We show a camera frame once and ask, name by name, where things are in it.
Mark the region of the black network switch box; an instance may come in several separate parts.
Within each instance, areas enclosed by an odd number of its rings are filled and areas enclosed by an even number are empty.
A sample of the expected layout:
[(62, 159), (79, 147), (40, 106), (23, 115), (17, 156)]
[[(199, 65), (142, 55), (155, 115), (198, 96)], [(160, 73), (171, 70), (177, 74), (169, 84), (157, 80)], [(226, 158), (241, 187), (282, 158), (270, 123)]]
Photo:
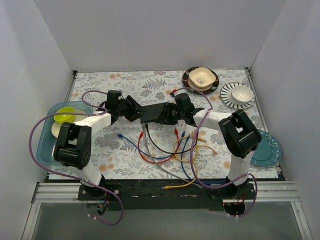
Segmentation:
[(159, 123), (159, 116), (162, 112), (164, 103), (150, 104), (143, 106), (145, 111), (140, 114), (140, 122)]

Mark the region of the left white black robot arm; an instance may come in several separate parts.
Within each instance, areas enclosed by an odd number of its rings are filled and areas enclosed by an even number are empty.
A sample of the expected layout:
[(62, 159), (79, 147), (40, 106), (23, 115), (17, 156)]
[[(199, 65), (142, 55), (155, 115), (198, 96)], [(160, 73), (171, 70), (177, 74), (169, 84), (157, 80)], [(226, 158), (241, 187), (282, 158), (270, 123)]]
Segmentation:
[(106, 93), (106, 101), (93, 105), (82, 101), (96, 111), (83, 120), (64, 122), (59, 130), (53, 158), (64, 167), (69, 167), (89, 188), (89, 194), (95, 200), (106, 196), (106, 187), (101, 184), (103, 176), (91, 162), (92, 136), (114, 124), (119, 117), (133, 122), (141, 117), (146, 108), (136, 102), (130, 95), (124, 98), (119, 90)]

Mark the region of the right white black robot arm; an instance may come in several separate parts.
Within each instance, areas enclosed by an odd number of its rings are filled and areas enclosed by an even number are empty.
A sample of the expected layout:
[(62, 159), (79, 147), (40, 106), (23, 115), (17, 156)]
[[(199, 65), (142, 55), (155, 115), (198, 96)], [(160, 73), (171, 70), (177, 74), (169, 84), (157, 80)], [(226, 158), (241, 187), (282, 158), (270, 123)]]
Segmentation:
[(155, 122), (175, 125), (179, 120), (183, 120), (187, 125), (195, 127), (196, 133), (201, 127), (221, 132), (231, 156), (226, 183), (222, 185), (204, 184), (195, 172), (192, 159), (190, 160), (191, 170), (201, 186), (211, 190), (226, 188), (230, 198), (239, 198), (245, 192), (243, 184), (247, 182), (250, 175), (251, 157), (262, 141), (261, 134), (253, 122), (243, 110), (221, 113), (213, 111), (212, 107), (209, 109), (195, 107), (189, 95), (184, 92), (177, 94), (174, 101), (174, 103), (163, 104)]

